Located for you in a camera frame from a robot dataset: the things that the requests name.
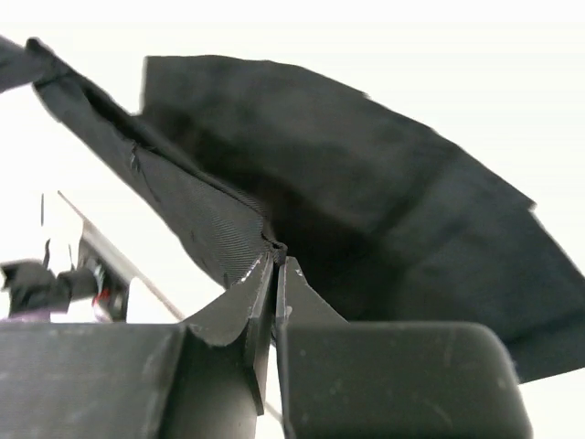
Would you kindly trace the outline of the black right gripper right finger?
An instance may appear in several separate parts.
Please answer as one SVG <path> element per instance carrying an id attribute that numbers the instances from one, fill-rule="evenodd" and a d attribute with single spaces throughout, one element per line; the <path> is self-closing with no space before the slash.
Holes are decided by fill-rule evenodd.
<path id="1" fill-rule="evenodd" d="M 529 438 L 512 361 L 466 322 L 350 323 L 279 271 L 277 352 L 289 438 Z"/>

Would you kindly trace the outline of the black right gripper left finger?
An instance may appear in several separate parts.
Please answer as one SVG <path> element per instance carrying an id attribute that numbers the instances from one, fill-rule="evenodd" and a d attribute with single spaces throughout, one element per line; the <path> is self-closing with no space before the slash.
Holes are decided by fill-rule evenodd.
<path id="1" fill-rule="evenodd" d="M 177 324 L 6 323 L 4 438 L 251 438 L 262 414 L 273 262 Z"/>

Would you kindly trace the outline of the black pleated skirt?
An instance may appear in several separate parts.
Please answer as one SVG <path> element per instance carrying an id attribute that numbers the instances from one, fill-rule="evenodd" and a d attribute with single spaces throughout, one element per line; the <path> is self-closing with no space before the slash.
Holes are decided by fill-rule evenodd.
<path id="1" fill-rule="evenodd" d="M 429 126 L 316 72 L 150 56 L 131 115 L 40 41 L 1 43 L 31 86 L 214 281 L 298 260 L 350 321 L 490 327 L 522 381 L 584 365 L 584 278 L 534 201 Z"/>

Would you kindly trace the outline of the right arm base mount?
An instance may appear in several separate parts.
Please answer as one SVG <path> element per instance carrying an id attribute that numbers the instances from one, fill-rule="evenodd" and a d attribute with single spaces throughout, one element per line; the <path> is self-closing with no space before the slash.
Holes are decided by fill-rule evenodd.
<path id="1" fill-rule="evenodd" d="M 82 322 L 124 322 L 129 285 L 95 261 L 54 274 L 40 261 L 1 265 L 1 319 L 54 321 L 74 309 Z"/>

